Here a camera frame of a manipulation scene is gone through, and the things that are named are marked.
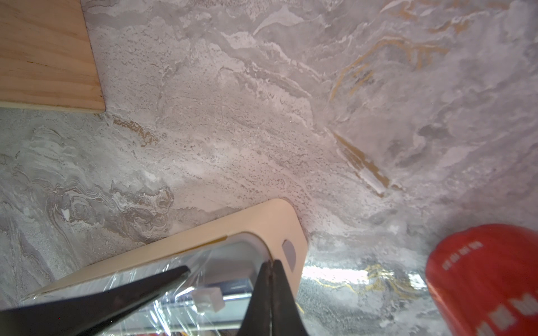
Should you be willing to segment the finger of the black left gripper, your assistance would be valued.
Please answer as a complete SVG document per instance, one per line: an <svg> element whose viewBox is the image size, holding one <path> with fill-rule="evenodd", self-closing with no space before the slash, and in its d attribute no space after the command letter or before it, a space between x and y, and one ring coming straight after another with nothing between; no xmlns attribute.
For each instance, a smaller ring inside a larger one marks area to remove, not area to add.
<svg viewBox="0 0 538 336"><path fill-rule="evenodd" d="M1 334L96 335L181 285L190 272L183 265L105 292L7 309Z"/></svg>

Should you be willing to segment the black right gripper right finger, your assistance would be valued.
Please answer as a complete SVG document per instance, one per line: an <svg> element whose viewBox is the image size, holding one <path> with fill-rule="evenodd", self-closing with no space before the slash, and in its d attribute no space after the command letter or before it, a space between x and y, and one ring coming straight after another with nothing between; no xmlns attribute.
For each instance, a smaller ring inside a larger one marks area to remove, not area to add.
<svg viewBox="0 0 538 336"><path fill-rule="evenodd" d="M280 260L272 266L272 336L308 336Z"/></svg>

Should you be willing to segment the cream plastic wrap dispenser box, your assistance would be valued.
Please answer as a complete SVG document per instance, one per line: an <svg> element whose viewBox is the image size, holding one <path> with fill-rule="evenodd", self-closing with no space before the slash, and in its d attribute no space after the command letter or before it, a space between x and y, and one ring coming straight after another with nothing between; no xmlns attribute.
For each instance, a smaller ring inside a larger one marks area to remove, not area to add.
<svg viewBox="0 0 538 336"><path fill-rule="evenodd" d="M227 335L240 328L263 263L280 260L297 294L308 242L294 207L273 199L86 266L35 291L37 305L111 290L185 265L190 277L108 335Z"/></svg>

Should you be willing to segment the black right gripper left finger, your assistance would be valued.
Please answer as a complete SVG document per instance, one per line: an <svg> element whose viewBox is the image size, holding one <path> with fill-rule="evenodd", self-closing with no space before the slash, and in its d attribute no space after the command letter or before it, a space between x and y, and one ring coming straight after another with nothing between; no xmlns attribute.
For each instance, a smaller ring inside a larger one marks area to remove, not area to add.
<svg viewBox="0 0 538 336"><path fill-rule="evenodd" d="M271 335L272 263L265 262L260 268L254 291L249 302L238 336Z"/></svg>

